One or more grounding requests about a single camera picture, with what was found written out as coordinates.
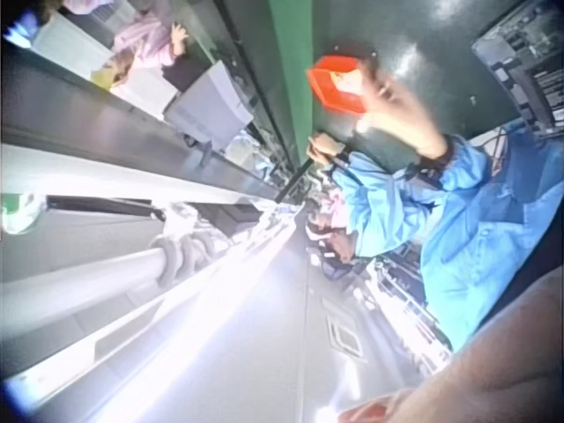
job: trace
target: blue work uniform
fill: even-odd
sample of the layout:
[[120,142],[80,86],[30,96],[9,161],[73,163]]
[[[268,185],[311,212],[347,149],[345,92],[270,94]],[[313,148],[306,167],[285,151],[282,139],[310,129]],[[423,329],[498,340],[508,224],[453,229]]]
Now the blue work uniform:
[[414,186],[404,171],[388,174],[358,152],[333,179],[345,195],[348,229],[358,232],[357,256],[395,249],[425,227],[430,204],[442,210],[423,243],[420,270],[428,304],[457,351],[553,220],[564,192],[564,144],[514,130],[492,177],[482,150],[458,136],[450,140],[453,158],[440,190]]

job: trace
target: blue jacket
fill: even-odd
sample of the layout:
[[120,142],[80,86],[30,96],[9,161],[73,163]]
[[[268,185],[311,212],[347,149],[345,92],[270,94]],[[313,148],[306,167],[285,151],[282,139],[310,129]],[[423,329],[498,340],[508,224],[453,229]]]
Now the blue jacket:
[[415,186],[404,171],[388,174],[363,154],[350,155],[334,181],[345,195],[349,231],[358,256],[395,249],[421,231],[439,204],[442,216],[421,250],[421,275],[430,309],[454,350],[460,349],[494,306],[545,233],[564,192],[564,144],[541,144],[526,130],[508,136],[502,170],[460,137],[442,175],[442,190]]

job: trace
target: red container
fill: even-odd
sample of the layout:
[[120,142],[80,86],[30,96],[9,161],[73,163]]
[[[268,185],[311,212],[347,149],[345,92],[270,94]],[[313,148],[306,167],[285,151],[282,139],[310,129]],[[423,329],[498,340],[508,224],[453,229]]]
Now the red container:
[[357,70],[358,59],[348,56],[324,56],[307,71],[309,84],[323,106],[338,112],[363,114],[367,110],[362,99],[354,93],[339,91],[333,79],[332,72],[347,73]]

